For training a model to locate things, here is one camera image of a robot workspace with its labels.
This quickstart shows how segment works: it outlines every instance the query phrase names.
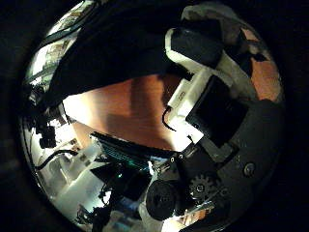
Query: bolt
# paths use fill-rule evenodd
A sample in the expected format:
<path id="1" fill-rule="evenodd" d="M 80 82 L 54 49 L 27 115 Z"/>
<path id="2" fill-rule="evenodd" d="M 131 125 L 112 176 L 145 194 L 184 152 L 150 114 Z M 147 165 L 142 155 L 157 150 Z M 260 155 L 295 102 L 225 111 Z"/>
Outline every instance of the bolt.
<path id="1" fill-rule="evenodd" d="M 202 205 L 203 202 L 204 202 L 204 201 L 203 201 L 201 198 L 199 198 L 199 199 L 197 199 L 197 202 L 196 202 L 196 203 L 197 203 L 198 205 Z"/>
<path id="2" fill-rule="evenodd" d="M 255 170 L 255 165 L 253 162 L 248 162 L 244 168 L 243 168 L 243 174 L 246 176 L 246 177 L 250 177 L 253 175 L 254 173 L 254 170 Z"/>
<path id="3" fill-rule="evenodd" d="M 198 186 L 196 187 L 196 190 L 197 190 L 198 192 L 203 192 L 203 191 L 205 190 L 205 186 L 203 186 L 203 185 L 198 185 Z"/>
<path id="4" fill-rule="evenodd" d="M 228 194 L 228 190 L 225 188 L 222 191 L 220 191 L 221 196 L 226 196 Z"/>

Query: desk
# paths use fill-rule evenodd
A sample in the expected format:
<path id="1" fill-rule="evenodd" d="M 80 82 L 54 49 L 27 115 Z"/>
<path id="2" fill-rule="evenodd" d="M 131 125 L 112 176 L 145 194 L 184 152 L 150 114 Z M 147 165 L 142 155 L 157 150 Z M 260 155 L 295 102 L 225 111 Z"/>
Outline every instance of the desk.
<path id="1" fill-rule="evenodd" d="M 150 147 L 181 151 L 190 141 L 161 123 L 166 103 L 180 81 L 173 75 L 143 76 L 70 96 L 64 106 L 80 123 L 75 130 L 108 133 Z"/>

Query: black gear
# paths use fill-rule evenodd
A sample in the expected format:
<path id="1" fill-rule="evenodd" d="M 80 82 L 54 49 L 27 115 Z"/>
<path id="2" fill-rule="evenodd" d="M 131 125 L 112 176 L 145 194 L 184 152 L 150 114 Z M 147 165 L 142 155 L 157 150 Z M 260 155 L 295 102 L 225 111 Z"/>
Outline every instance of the black gear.
<path id="1" fill-rule="evenodd" d="M 191 180 L 190 194 L 198 202 L 204 202 L 218 191 L 217 183 L 212 177 L 199 175 Z"/>

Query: screw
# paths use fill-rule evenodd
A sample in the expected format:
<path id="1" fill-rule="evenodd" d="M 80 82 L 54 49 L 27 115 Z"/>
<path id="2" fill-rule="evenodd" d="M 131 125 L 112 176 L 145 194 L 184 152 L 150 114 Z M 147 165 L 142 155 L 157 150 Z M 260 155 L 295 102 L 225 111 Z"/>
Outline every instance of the screw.
<path id="1" fill-rule="evenodd" d="M 253 162 L 248 162 L 244 168 L 243 168 L 243 174 L 246 176 L 246 177 L 250 177 L 253 175 L 254 173 L 254 170 L 255 170 L 255 165 Z"/>
<path id="2" fill-rule="evenodd" d="M 228 194 L 228 190 L 225 188 L 222 191 L 220 191 L 221 196 L 226 196 Z"/>
<path id="3" fill-rule="evenodd" d="M 205 190 L 205 186 L 203 186 L 203 185 L 198 185 L 198 186 L 196 187 L 196 190 L 197 190 L 198 192 L 203 192 L 203 191 Z"/>

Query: wooden surface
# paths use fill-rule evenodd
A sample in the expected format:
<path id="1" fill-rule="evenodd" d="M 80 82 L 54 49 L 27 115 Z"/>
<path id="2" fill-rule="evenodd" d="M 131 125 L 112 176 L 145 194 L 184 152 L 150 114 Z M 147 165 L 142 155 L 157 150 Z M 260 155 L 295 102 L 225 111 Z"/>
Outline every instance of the wooden surface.
<path id="1" fill-rule="evenodd" d="M 142 145 L 181 151 L 189 140 L 166 129 L 161 116 L 180 79 L 172 75 L 149 75 L 99 88 L 64 101 L 71 118 L 82 128 L 112 134 Z"/>

